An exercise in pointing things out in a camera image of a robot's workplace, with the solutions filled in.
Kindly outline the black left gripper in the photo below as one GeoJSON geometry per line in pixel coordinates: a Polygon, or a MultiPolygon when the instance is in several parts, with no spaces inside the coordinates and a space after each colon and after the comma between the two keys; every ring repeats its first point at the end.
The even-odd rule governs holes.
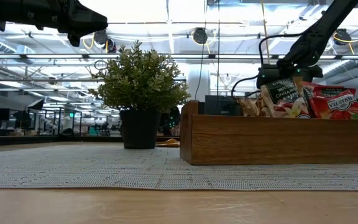
{"type": "Polygon", "coordinates": [[[59,33],[66,33],[74,47],[80,44],[79,34],[90,34],[108,26],[106,16],[82,5],[78,0],[23,1],[23,13],[29,23],[39,30],[49,27],[59,33]]]}

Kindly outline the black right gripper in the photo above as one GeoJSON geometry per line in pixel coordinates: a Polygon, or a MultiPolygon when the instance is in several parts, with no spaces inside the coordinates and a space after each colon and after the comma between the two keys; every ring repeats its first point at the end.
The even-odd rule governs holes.
{"type": "Polygon", "coordinates": [[[278,80],[302,77],[303,81],[312,82],[313,78],[323,78],[323,70],[318,65],[312,67],[298,68],[297,66],[281,66],[263,64],[257,75],[257,88],[278,80]]]}

